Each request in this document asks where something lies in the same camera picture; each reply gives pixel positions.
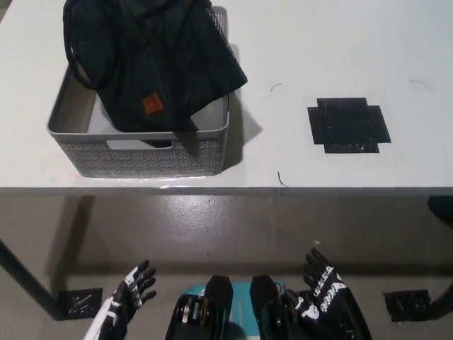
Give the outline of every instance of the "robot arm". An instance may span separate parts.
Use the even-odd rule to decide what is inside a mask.
[[[117,290],[103,303],[84,340],[123,340],[127,324],[135,312],[156,296],[156,291],[145,290],[156,282],[156,269],[147,269],[148,261],[135,267],[120,283]]]

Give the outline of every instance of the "brown leather patch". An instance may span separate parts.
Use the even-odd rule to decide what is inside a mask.
[[[164,109],[164,105],[162,105],[161,99],[156,92],[143,98],[142,103],[144,110],[148,115],[153,115]]]

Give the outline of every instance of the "white sleeve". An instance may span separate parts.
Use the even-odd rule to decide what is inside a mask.
[[[105,318],[107,317],[108,309],[110,308],[110,304],[113,301],[113,296],[110,296],[106,301],[104,301],[103,305],[99,309],[98,314],[93,320],[90,328],[86,332],[84,340],[98,340],[99,333],[101,332],[102,323],[104,323]]]

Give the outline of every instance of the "basket handle slot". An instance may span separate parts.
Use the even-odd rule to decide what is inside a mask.
[[[108,140],[111,150],[171,150],[174,148],[171,140]]]

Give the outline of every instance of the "small black mark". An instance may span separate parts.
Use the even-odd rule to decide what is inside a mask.
[[[426,85],[424,82],[422,82],[420,80],[410,80],[409,82],[422,84],[426,89],[428,89],[428,90],[430,89],[430,87],[428,85]]]
[[[277,171],[277,175],[278,175],[278,181],[280,182],[280,184],[281,184],[282,186],[288,187],[286,184],[284,184],[284,183],[282,182],[282,179],[280,178],[280,171]]]
[[[282,84],[282,83],[279,83],[279,84],[276,84],[276,85],[272,86],[272,88],[270,89],[270,91],[272,92],[272,90],[273,90],[275,87],[280,86],[280,85],[283,85],[283,84]]]

